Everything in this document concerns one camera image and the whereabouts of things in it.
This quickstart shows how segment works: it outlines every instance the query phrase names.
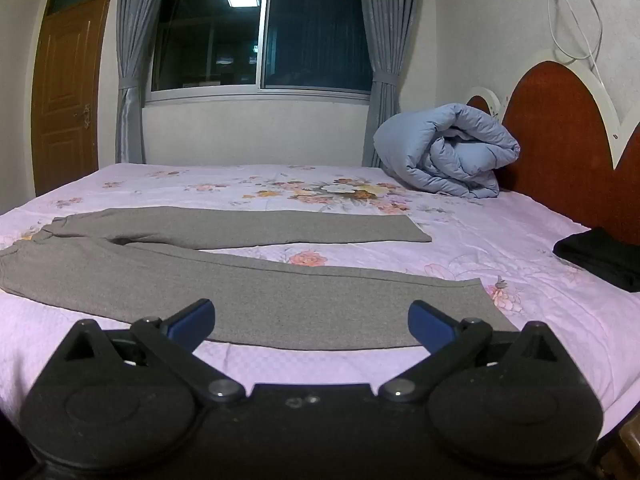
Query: window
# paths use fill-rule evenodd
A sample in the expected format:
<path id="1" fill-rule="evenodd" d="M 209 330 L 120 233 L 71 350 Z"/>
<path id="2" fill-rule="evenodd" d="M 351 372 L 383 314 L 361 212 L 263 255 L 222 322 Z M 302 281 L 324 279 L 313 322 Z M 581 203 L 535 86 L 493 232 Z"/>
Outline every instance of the window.
<path id="1" fill-rule="evenodd" d="M 360 0 L 162 0 L 147 100 L 364 101 L 371 79 Z"/>

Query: door handle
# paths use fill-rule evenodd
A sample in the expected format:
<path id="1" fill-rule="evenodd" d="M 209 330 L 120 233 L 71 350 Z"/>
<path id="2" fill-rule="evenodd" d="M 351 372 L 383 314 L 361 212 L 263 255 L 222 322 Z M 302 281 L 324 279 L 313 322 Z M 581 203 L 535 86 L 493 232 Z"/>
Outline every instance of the door handle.
<path id="1" fill-rule="evenodd" d="M 82 113 L 84 114 L 84 129 L 88 130 L 89 125 L 91 124 L 91 107 L 89 105 L 84 105 Z"/>

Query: curtain tieback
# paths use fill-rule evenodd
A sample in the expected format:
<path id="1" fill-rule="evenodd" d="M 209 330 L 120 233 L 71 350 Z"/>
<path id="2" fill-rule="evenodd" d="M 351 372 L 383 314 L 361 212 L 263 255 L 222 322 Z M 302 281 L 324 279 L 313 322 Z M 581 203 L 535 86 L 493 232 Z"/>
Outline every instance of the curtain tieback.
<path id="1" fill-rule="evenodd" d="M 398 75 L 384 70 L 374 71 L 373 81 L 386 83 L 388 85 L 398 86 Z"/>
<path id="2" fill-rule="evenodd" d="M 137 88 L 140 86 L 138 78 L 135 77 L 121 77 L 118 82 L 118 90 L 126 90 L 128 88 Z"/>

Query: wooden door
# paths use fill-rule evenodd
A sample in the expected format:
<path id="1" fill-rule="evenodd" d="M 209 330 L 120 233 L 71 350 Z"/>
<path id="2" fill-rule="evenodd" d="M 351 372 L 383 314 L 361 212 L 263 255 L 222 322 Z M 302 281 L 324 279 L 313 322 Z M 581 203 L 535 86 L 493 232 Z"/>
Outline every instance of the wooden door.
<path id="1" fill-rule="evenodd" d="M 37 195 L 98 169 L 97 85 L 109 0 L 59 1 L 47 4 L 53 12 L 40 28 L 33 74 L 31 151 Z"/>

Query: wooden bed frame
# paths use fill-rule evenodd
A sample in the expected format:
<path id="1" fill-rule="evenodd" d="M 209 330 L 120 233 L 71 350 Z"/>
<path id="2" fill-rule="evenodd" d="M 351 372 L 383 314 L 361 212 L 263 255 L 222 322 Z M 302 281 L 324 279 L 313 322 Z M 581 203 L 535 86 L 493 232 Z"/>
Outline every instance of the wooden bed frame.
<path id="1" fill-rule="evenodd" d="M 614 166 L 610 138 L 624 133 L 607 131 L 612 121 L 603 119 L 606 108 L 567 66 L 551 60 L 535 64 L 505 102 L 502 123 L 522 151 L 516 163 L 497 171 L 500 186 L 586 227 L 602 226 L 620 241 L 640 244 L 638 114 L 629 115 L 636 124 L 623 123 L 628 142 Z M 489 113 L 490 104 L 478 94 L 467 104 Z M 600 441 L 595 459 L 602 478 L 640 478 L 640 404 Z"/>

